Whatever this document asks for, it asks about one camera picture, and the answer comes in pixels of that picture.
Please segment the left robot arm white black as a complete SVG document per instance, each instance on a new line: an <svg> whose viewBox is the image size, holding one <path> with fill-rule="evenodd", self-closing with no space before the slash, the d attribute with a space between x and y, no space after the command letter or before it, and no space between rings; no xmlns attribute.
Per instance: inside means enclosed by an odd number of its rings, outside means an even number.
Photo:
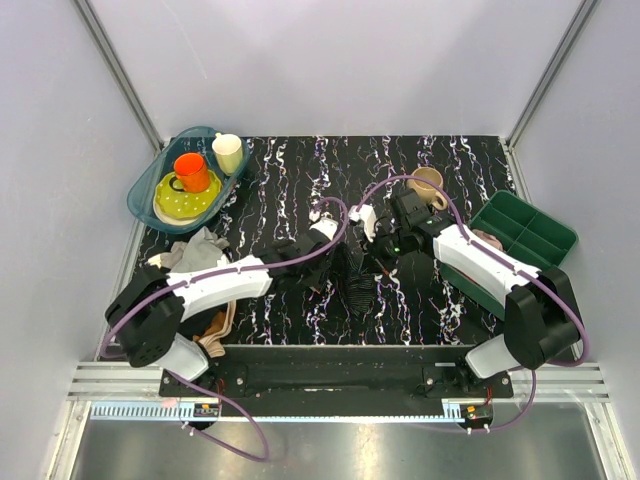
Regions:
<svg viewBox="0 0 640 480"><path fill-rule="evenodd" d="M283 285L314 283L338 242L331 219L313 223L294 241L282 241L254 255L213 268L164 273L146 267L129 282L105 312L112 336L133 368L157 365L181 377L196 396L215 386L212 357L198 341L180 331L188 319L234 301L259 298Z"/></svg>

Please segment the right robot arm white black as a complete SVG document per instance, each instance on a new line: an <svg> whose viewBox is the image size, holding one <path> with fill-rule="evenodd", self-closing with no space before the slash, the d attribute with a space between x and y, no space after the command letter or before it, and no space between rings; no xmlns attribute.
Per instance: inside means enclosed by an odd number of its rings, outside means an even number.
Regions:
<svg viewBox="0 0 640 480"><path fill-rule="evenodd" d="M370 252L392 261L421 252L459 271L503 308L503 331L469 350L454 371L454 384L466 396L486 389L490 377L507 370L537 370L576 343L586 344L568 276L557 267L541 270L517 261L482 241L455 217L436 213L407 190L389 200L392 228L378 226L372 206L357 205L349 218L364 228Z"/></svg>

